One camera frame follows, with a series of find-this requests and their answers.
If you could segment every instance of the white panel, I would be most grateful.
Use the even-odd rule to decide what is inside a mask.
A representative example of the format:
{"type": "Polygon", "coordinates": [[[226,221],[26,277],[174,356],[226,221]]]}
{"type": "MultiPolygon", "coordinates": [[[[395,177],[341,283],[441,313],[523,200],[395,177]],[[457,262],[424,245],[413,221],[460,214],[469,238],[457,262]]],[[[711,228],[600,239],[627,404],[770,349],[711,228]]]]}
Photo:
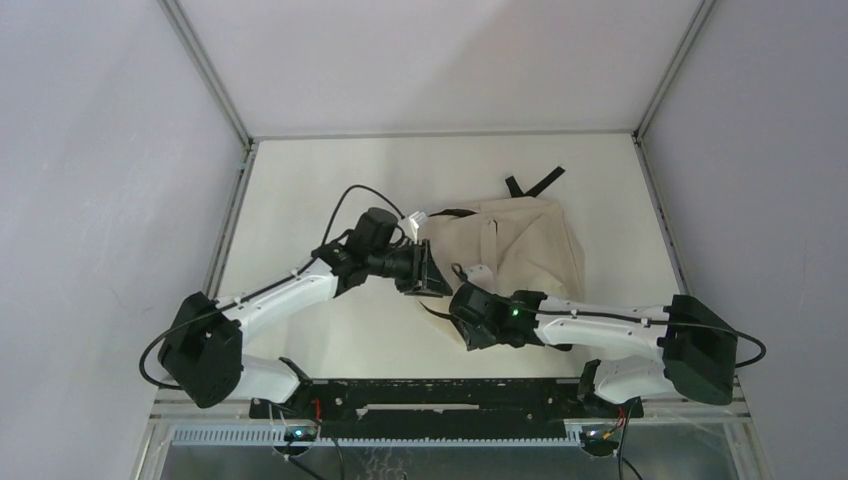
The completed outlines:
{"type": "Polygon", "coordinates": [[[184,0],[255,136],[633,130],[698,0],[184,0]]]}
{"type": "MultiPolygon", "coordinates": [[[[279,278],[308,255],[350,184],[377,188],[407,213],[432,212],[506,197],[510,174],[530,188],[556,165],[566,173],[543,195],[563,203],[583,245],[586,301],[670,302],[674,273],[631,139],[622,134],[262,142],[221,293],[279,278]]],[[[351,193],[334,234],[372,205],[381,201],[351,193]]],[[[574,376],[590,354],[620,356],[507,346],[469,353],[448,322],[379,278],[281,322],[247,351],[289,356],[314,377],[383,378],[574,376]]]]}
{"type": "Polygon", "coordinates": [[[719,2],[646,140],[690,285],[769,346],[739,377],[780,480],[846,478],[848,2],[811,7],[719,2]]]}
{"type": "Polygon", "coordinates": [[[0,478],[129,478],[240,145],[156,2],[2,2],[0,59],[0,478]]]}

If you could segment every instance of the beige bag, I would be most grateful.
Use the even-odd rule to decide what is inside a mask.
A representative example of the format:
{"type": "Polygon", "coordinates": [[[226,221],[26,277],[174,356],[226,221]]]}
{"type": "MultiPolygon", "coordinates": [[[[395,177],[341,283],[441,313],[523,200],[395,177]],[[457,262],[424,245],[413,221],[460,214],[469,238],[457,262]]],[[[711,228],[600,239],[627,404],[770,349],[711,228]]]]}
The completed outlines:
{"type": "MultiPolygon", "coordinates": [[[[558,202],[534,197],[492,200],[431,215],[419,231],[430,240],[439,270],[456,291],[451,271],[485,265],[494,274],[494,293],[536,290],[583,300],[583,249],[558,202]]],[[[450,298],[427,299],[426,306],[447,313],[450,298]]]]}

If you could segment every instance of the table surface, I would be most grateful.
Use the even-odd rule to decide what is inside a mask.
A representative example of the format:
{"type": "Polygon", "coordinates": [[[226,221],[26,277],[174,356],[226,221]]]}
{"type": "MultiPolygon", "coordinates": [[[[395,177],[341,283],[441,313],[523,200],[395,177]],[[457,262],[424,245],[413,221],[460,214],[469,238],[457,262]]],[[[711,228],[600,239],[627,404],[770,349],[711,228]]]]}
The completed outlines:
{"type": "MultiPolygon", "coordinates": [[[[273,140],[260,143],[219,294],[279,278],[320,242],[342,191],[362,183],[404,213],[434,212],[506,198],[504,179],[529,189],[565,168],[542,195],[560,201],[586,257],[589,303],[668,304],[678,292],[660,226],[629,135],[503,135],[273,140]]],[[[382,201],[354,191],[331,237],[382,201]]],[[[313,378],[484,378],[579,376],[593,358],[571,352],[496,346],[466,352],[445,320],[372,278],[331,302],[311,306],[245,347],[286,356],[313,378]]]]}

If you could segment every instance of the white wall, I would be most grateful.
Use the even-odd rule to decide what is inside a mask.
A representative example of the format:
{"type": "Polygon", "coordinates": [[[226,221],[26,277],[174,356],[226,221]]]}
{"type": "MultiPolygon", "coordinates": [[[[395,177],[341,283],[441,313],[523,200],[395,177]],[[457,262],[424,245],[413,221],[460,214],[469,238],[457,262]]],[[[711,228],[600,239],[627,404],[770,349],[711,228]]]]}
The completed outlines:
{"type": "Polygon", "coordinates": [[[184,0],[257,136],[636,128],[698,0],[184,0]]]}
{"type": "Polygon", "coordinates": [[[240,145],[154,1],[3,2],[0,72],[0,478],[128,478],[240,145]]]}
{"type": "Polygon", "coordinates": [[[848,2],[721,2],[648,159],[696,294],[761,337],[740,372],[778,479],[845,478],[848,2]]]}

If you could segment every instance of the robotic arm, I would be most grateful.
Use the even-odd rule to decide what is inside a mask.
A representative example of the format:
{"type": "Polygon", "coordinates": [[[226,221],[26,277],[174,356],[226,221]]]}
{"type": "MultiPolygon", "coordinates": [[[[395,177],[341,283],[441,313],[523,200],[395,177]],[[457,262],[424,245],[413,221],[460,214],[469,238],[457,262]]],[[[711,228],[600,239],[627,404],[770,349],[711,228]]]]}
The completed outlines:
{"type": "MultiPolygon", "coordinates": [[[[406,295],[453,293],[426,240],[412,242],[402,234],[391,243],[398,229],[397,217],[371,208],[353,230],[319,246],[280,281],[214,301],[202,293],[189,296],[163,334],[160,364],[200,408],[225,398],[285,402],[305,377],[297,366],[242,353],[243,344],[275,322],[342,295],[369,275],[394,279],[406,295]]],[[[581,344],[630,353],[586,364],[579,396],[587,406],[604,409],[674,390],[710,404],[732,400],[736,332],[693,297],[677,295],[670,306],[648,308],[585,305],[532,291],[506,298],[471,283],[461,268],[454,272],[465,283],[454,295],[450,317],[469,350],[496,344],[567,350],[581,344]]]]}

